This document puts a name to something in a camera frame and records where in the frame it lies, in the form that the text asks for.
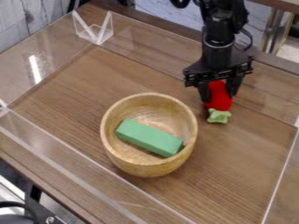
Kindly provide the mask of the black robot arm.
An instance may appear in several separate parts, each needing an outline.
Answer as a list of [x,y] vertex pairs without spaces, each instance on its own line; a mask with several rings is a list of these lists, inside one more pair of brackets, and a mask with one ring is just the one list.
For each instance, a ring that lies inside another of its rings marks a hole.
[[202,55],[183,70],[185,86],[197,87],[203,102],[211,101],[210,84],[225,81],[225,90],[233,98],[245,77],[253,73],[253,56],[247,50],[234,50],[235,36],[242,32],[253,39],[245,29],[249,10],[245,0],[199,0],[202,27]]

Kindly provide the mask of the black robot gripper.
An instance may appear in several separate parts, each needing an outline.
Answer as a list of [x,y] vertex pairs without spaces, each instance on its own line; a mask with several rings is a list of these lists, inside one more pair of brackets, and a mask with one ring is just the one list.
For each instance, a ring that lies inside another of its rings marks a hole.
[[227,80],[229,96],[234,97],[239,91],[243,78],[253,73],[253,56],[234,55],[231,63],[223,68],[210,68],[203,59],[199,59],[183,69],[186,87],[198,87],[203,102],[211,101],[211,91],[207,82]]

